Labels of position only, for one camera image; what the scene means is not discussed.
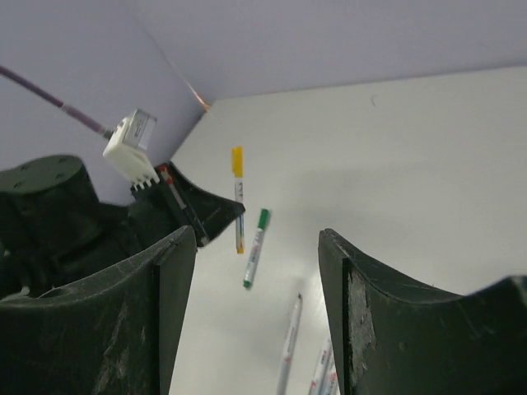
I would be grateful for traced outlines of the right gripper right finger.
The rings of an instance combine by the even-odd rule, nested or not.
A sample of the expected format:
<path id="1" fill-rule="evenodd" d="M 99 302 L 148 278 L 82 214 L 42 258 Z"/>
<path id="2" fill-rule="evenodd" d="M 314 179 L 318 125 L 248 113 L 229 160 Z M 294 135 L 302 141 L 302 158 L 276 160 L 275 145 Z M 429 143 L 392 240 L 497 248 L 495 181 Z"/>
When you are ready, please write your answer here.
<path id="1" fill-rule="evenodd" d="M 319 233 L 318 261 L 341 393 L 525 393 L 524 276 L 457 295 L 331 229 Z"/>

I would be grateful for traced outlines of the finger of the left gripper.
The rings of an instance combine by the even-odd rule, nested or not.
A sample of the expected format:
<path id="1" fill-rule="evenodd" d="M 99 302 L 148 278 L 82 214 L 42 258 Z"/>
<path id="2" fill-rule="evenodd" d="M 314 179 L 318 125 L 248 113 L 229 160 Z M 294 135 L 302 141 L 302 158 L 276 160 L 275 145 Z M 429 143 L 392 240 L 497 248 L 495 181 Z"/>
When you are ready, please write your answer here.
<path id="1" fill-rule="evenodd" d="M 205 247 L 231 223 L 241 218 L 245 206 L 201 189 L 186 178 L 172 162 L 166 163 L 166 184 L 185 225 L 194 229 L 197 246 Z"/>

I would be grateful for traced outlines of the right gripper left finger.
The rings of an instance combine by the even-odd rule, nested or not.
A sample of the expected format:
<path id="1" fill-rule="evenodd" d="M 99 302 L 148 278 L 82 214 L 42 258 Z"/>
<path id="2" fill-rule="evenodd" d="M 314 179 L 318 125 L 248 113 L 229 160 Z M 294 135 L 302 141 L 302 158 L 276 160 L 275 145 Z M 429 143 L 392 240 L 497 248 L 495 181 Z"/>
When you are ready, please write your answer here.
<path id="1" fill-rule="evenodd" d="M 131 258 L 1 304 L 4 394 L 167 394 L 194 274 L 183 227 Z"/>

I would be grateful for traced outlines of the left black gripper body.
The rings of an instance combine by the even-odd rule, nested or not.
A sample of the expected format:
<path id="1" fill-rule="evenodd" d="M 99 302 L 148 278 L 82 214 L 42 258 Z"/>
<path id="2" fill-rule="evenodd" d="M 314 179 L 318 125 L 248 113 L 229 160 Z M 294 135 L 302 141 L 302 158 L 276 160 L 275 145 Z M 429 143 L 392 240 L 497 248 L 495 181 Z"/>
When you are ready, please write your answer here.
<path id="1" fill-rule="evenodd" d="M 123 224 L 123 251 L 137 253 L 182 226 L 197 246 L 210 243 L 210 193 L 193 184 L 171 162 L 156 167 L 159 180 L 132 187 L 134 202 Z"/>

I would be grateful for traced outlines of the yellow pen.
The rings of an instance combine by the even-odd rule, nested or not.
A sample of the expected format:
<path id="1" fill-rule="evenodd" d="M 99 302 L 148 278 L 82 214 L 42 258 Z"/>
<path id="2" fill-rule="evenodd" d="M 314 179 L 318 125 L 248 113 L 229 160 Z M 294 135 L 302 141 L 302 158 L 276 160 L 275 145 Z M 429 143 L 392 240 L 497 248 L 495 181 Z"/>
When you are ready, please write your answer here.
<path id="1" fill-rule="evenodd" d="M 238 179 L 234 176 L 235 180 L 235 200 L 238 203 L 243 202 L 244 192 L 243 192 L 243 178 Z M 236 219 L 236 252 L 242 254 L 245 251 L 245 234 L 244 234 L 244 217 L 240 215 Z"/>

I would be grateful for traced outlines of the green pen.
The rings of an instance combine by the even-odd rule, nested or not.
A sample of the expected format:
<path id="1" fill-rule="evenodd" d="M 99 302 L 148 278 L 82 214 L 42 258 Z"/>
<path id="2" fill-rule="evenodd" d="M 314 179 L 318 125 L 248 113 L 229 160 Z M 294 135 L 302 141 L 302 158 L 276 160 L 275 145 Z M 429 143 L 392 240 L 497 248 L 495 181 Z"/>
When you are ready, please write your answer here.
<path id="1" fill-rule="evenodd" d="M 261 248 L 263 247 L 265 230 L 259 229 L 258 225 L 254 235 L 254 241 L 251 246 L 250 255 L 246 265 L 245 275 L 243 279 L 243 287 L 250 290 L 254 284 L 254 277 L 259 263 L 259 256 Z"/>

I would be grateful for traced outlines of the green pen cap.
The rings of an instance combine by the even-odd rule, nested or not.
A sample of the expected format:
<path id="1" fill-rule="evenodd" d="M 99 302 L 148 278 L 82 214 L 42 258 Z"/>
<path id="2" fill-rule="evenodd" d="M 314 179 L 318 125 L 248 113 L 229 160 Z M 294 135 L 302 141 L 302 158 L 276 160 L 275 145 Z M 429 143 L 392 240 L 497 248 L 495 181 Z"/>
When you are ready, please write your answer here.
<path id="1" fill-rule="evenodd" d="M 260 210 L 259 223 L 258 223 L 259 229 L 265 230 L 267 228 L 270 216 L 271 216 L 271 211 L 269 209 L 262 208 Z"/>

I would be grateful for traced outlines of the yellow pen cap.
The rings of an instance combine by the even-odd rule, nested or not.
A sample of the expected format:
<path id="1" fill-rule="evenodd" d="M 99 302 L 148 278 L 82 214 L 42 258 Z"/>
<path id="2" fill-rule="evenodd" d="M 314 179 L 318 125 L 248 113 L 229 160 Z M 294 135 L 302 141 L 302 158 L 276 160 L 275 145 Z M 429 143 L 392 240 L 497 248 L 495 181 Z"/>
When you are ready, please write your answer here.
<path id="1" fill-rule="evenodd" d="M 244 176 L 243 147 L 235 146 L 231 150 L 231 170 L 233 175 L 242 179 Z"/>

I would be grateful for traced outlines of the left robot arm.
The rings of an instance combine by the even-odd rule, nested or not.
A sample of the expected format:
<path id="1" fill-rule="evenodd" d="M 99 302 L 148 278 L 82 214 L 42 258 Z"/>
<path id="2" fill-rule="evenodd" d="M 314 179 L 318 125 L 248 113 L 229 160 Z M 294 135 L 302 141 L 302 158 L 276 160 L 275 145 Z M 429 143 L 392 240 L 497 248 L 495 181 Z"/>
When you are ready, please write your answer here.
<path id="1" fill-rule="evenodd" d="M 40 157 L 1 173 L 1 297 L 38 297 L 88 277 L 189 226 L 202 248 L 245 213 L 171 162 L 132 186 L 127 206 L 102 202 L 77 156 Z"/>

